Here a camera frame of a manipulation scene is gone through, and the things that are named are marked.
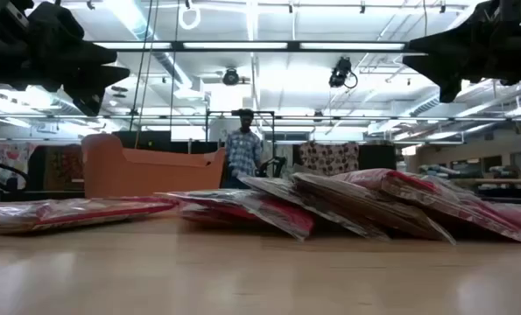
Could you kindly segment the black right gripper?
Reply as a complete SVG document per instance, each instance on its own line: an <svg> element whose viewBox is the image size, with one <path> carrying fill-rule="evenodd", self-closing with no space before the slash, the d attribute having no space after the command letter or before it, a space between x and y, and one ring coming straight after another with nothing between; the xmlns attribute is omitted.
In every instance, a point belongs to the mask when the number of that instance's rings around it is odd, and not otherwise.
<svg viewBox="0 0 521 315"><path fill-rule="evenodd" d="M405 48L426 53L402 63L440 88L440 102L452 102L462 80L514 85L521 81L521 0L481 1L461 27L412 39Z"/></svg>

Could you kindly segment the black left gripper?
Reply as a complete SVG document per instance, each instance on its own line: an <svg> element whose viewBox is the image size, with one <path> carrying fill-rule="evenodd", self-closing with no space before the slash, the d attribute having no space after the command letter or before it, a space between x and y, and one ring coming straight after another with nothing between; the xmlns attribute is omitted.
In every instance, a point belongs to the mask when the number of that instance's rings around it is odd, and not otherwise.
<svg viewBox="0 0 521 315"><path fill-rule="evenodd" d="M85 116L97 116L106 88L130 76L128 68L103 66L116 58L84 39L61 0L0 0L0 85L64 88Z"/></svg>

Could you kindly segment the black overhead light bar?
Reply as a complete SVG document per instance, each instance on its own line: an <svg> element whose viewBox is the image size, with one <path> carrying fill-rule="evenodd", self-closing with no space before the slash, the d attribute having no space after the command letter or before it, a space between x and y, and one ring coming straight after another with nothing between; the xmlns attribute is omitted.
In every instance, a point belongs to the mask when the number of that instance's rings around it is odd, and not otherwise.
<svg viewBox="0 0 521 315"><path fill-rule="evenodd" d="M354 41L94 41L122 53L271 52L271 53L417 53L405 42Z"/></svg>

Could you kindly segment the dark patterned cloth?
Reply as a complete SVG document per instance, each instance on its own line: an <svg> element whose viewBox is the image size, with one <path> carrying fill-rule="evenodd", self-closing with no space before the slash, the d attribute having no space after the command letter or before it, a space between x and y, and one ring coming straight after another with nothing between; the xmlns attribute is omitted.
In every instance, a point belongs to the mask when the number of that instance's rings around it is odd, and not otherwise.
<svg viewBox="0 0 521 315"><path fill-rule="evenodd" d="M82 150L79 144L46 147L44 185L48 191L83 191Z"/></svg>

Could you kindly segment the orange plastic basket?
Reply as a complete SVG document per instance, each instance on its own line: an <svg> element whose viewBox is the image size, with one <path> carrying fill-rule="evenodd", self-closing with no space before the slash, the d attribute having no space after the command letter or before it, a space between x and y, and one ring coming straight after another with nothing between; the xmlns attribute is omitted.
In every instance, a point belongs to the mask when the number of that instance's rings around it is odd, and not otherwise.
<svg viewBox="0 0 521 315"><path fill-rule="evenodd" d="M217 189L225 160L224 148L206 154L128 149L110 134L84 137L81 149L88 198Z"/></svg>

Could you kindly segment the black cabinet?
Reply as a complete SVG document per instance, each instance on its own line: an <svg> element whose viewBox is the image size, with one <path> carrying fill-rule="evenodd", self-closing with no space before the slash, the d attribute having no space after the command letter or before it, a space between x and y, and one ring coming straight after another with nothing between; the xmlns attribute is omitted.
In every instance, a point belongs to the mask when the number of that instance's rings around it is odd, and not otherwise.
<svg viewBox="0 0 521 315"><path fill-rule="evenodd" d="M358 168L367 169L397 169L396 149L388 144L363 144L359 146Z"/></svg>

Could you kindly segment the floral white cloth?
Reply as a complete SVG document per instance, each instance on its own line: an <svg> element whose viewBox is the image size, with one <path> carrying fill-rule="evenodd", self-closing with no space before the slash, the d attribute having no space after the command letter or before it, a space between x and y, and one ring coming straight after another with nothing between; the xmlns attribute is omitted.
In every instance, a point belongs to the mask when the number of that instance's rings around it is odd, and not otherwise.
<svg viewBox="0 0 521 315"><path fill-rule="evenodd" d="M0 164L27 173L29 160L35 148L36 145L29 142L0 143ZM14 171L0 168L0 183L6 184L10 179L17 181L18 189L23 189L27 186L22 176L17 175Z"/></svg>

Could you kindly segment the background work table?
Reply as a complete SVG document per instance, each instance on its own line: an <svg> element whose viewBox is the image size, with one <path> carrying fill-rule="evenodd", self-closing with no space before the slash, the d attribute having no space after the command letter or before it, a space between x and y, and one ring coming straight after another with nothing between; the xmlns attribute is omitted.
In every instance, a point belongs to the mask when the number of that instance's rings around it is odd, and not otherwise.
<svg viewBox="0 0 521 315"><path fill-rule="evenodd" d="M486 172L478 164L454 170L439 164L423 164L419 174L445 179L448 184L465 188L483 197L521 199L521 168L515 165L491 166Z"/></svg>

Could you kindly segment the round black ceiling device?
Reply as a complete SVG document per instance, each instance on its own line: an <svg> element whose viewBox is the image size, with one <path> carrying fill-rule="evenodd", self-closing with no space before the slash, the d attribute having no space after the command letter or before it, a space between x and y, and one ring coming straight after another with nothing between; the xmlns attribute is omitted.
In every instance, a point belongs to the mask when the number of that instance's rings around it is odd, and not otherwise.
<svg viewBox="0 0 521 315"><path fill-rule="evenodd" d="M224 75L222 76L222 83L226 86L235 86L239 82L240 76L237 70L233 67L227 68Z"/></svg>

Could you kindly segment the pile of red packets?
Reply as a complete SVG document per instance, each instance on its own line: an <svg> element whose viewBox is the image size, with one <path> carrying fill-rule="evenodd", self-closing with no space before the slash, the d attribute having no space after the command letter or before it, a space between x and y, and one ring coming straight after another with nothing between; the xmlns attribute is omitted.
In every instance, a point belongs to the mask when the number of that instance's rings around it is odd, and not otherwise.
<svg viewBox="0 0 521 315"><path fill-rule="evenodd" d="M445 179L383 168L351 171L335 175L334 178L385 193L425 210L446 214L521 242L520 223L506 219L499 206Z"/></svg>

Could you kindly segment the brown dotted white cloth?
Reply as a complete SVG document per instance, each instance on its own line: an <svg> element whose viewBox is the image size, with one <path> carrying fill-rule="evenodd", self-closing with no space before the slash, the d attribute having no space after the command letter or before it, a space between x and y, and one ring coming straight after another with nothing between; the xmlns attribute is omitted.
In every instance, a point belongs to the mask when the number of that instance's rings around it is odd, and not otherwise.
<svg viewBox="0 0 521 315"><path fill-rule="evenodd" d="M357 171L358 156L359 146L355 142L323 144L311 141L299 146L301 164L327 176Z"/></svg>

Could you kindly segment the person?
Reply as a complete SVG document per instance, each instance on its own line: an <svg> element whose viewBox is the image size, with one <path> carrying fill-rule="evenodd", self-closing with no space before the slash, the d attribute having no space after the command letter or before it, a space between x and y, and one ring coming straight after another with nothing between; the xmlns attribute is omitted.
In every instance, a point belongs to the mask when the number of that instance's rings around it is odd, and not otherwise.
<svg viewBox="0 0 521 315"><path fill-rule="evenodd" d="M226 179L224 188L248 189L240 181L240 177L256 176L256 170L262 164L262 142L251 130L254 112L242 108L237 111L240 118L240 127L228 134L225 142L226 149Z"/></svg>

